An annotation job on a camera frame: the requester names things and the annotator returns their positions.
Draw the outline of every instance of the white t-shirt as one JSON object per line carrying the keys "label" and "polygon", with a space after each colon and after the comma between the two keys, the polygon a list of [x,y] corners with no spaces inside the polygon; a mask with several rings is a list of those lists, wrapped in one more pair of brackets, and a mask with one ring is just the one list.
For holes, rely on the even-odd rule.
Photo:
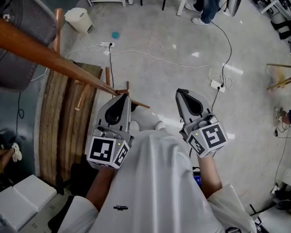
{"label": "white t-shirt", "polygon": [[183,146],[167,132],[143,131],[133,140],[101,211],[76,196],[59,232],[224,233],[230,227],[256,232],[233,187],[206,200]]}

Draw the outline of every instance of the white power strip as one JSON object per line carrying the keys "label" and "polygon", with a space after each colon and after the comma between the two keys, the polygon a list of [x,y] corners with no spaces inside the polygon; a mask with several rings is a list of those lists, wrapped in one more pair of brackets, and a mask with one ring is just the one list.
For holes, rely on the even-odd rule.
{"label": "white power strip", "polygon": [[225,86],[223,86],[223,87],[221,87],[221,84],[219,83],[219,82],[217,82],[216,80],[212,80],[211,81],[211,86],[213,87],[213,88],[215,88],[216,90],[218,90],[218,87],[220,88],[220,90],[219,91],[221,91],[221,92],[225,92],[225,90],[226,90],[226,88],[225,88]]}
{"label": "white power strip", "polygon": [[114,43],[114,42],[104,42],[104,41],[102,41],[102,42],[100,43],[100,45],[101,45],[102,47],[109,47],[109,46],[110,46],[110,43],[112,44],[112,45],[111,45],[111,48],[114,48],[114,46],[115,46],[115,43]]}

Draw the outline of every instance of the person's right arm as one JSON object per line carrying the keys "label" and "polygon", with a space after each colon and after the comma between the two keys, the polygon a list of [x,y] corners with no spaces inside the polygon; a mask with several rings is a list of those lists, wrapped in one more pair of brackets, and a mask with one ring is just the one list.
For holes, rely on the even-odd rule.
{"label": "person's right arm", "polygon": [[204,158],[198,157],[198,163],[202,181],[202,192],[206,198],[209,198],[211,194],[222,189],[221,179],[211,155],[207,155]]}

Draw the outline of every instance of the white trash bin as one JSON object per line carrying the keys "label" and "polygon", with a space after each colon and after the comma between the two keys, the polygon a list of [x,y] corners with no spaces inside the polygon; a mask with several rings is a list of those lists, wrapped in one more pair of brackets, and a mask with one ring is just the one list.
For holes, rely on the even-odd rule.
{"label": "white trash bin", "polygon": [[88,34],[93,28],[93,23],[90,20],[87,10],[83,8],[73,8],[65,14],[65,20],[79,33]]}

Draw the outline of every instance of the concrete floor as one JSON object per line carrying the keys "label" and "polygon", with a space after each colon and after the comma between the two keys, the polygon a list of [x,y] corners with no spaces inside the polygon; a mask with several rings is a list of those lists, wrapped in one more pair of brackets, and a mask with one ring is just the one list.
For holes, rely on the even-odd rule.
{"label": "concrete floor", "polygon": [[[82,38],[88,46],[101,41],[115,42],[113,53],[137,50],[182,65],[210,65],[211,77],[218,77],[230,53],[226,37],[214,25],[205,27],[191,23],[191,18],[196,16],[192,11],[184,9],[178,17],[179,4],[180,0],[167,0],[165,11],[162,11],[162,0],[144,0],[143,7],[139,0],[127,7],[120,3],[98,3],[89,9],[94,29]],[[291,108],[291,84],[285,89],[266,91],[266,87],[274,82],[274,70],[267,68],[266,63],[289,64],[290,50],[273,30],[269,16],[261,15],[250,0],[242,0],[235,17],[221,12],[213,22],[226,32],[233,49],[225,69],[225,74],[233,79],[233,87],[220,93],[214,106],[214,113],[232,137],[216,154],[215,161],[223,184],[233,184],[245,209],[251,213],[249,204],[260,210],[271,200],[270,192],[285,146],[285,139],[273,135],[274,106]],[[113,31],[119,32],[117,40],[111,37]],[[62,44],[63,56],[85,47],[67,24],[63,28]],[[86,49],[77,51],[68,58],[109,67],[106,49],[96,51],[99,48],[93,47],[91,52]],[[114,86],[122,89],[129,81],[132,99],[151,106],[150,109],[138,107],[131,115],[132,120],[138,121],[142,130],[153,129],[156,122],[162,120],[180,142],[183,140],[178,133],[181,124],[176,90],[192,90],[204,96],[210,104],[216,95],[216,90],[210,87],[209,67],[179,67],[135,52],[112,55],[112,67]],[[290,71],[284,70],[287,77],[291,76]],[[98,95],[96,109],[111,99],[111,95],[104,92]],[[194,154],[192,165],[198,165]],[[291,139],[287,140],[277,182],[289,167]]]}

